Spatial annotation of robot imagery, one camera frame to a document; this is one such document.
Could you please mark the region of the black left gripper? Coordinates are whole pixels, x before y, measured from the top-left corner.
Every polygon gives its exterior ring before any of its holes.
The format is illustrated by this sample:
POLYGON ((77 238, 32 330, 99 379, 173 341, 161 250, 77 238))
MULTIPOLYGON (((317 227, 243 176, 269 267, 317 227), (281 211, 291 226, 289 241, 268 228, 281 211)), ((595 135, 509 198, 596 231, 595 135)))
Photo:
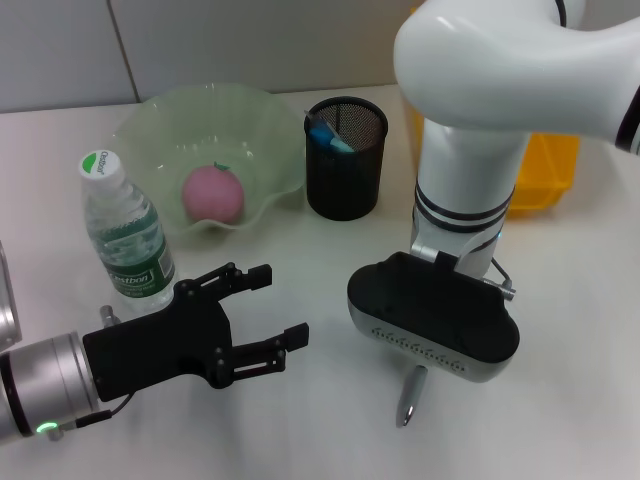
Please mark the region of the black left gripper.
POLYGON ((227 263, 177 286, 163 310, 82 338, 98 397, 106 402, 181 375, 203 378, 215 389, 283 372, 286 356, 309 343, 302 323, 275 337, 232 346, 230 322, 219 301, 272 284, 268 264, 238 269, 227 263))

